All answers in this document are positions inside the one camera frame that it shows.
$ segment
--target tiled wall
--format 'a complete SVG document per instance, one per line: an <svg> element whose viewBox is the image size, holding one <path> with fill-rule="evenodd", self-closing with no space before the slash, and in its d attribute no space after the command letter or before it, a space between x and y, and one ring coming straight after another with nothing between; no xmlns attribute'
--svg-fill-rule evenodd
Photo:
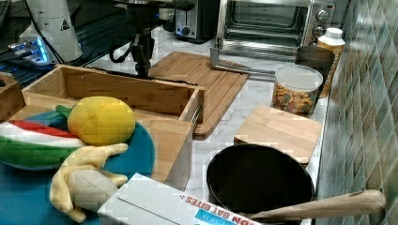
<svg viewBox="0 0 398 225"><path fill-rule="evenodd" d="M398 0L352 0L322 148L320 198L380 189L385 213L316 224L398 224Z"/></svg>

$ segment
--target jar lid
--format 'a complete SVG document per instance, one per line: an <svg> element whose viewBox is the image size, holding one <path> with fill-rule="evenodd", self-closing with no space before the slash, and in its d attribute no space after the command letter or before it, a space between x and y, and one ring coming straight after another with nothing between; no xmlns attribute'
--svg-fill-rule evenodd
<svg viewBox="0 0 398 225"><path fill-rule="evenodd" d="M343 36L343 31L338 28L330 27L326 30L326 35L331 38L341 38Z"/></svg>
<svg viewBox="0 0 398 225"><path fill-rule="evenodd" d="M300 92L312 92L323 82L320 72L302 65L278 67L275 77L278 84Z"/></svg>

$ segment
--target white box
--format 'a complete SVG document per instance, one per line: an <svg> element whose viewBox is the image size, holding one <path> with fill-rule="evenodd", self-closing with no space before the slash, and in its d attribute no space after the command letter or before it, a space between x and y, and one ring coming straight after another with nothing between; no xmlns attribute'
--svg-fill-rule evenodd
<svg viewBox="0 0 398 225"><path fill-rule="evenodd" d="M260 225L138 173L98 214L101 225Z"/></svg>

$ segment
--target black pot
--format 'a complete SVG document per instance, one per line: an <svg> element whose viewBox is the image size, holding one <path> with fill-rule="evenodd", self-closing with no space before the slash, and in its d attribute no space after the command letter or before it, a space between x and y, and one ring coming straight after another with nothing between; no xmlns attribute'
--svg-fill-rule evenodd
<svg viewBox="0 0 398 225"><path fill-rule="evenodd" d="M216 155L207 168L207 186L212 200L234 213L255 214L314 196L311 176L295 159L256 144L230 146Z"/></svg>

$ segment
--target kitchen counter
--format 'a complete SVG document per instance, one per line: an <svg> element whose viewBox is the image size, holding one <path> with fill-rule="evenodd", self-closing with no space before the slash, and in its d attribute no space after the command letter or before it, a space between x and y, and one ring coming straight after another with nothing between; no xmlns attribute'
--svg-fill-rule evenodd
<svg viewBox="0 0 398 225"><path fill-rule="evenodd" d="M167 54L175 51L209 56L209 47L214 45L214 40L210 40L201 45L190 44L188 42L177 40L173 37L172 33L164 31L161 27L152 31L152 37L155 39L155 48L151 60L152 65L160 61ZM115 51L115 56L118 57L124 53L127 48L128 45L121 47ZM232 55L222 55L221 59L239 63L251 68L262 69L276 69L277 67L289 64L280 61L253 59ZM109 56L105 55L88 66L126 73L135 73L135 63L130 55L122 64L112 63ZM191 178L185 190L188 194L208 201L209 192L206 182L208 163L225 147L234 144L234 135L236 131L257 105L271 105L272 92L273 82L261 82L256 79L249 79L222 118L221 122L214 129L213 133L204 141L193 141ZM324 125L327 105L328 99L326 97L320 99L310 119L318 121ZM310 163L306 168L310 176L313 178L315 188L319 170L322 134L323 130ZM309 220L303 221L303 224L309 223Z"/></svg>

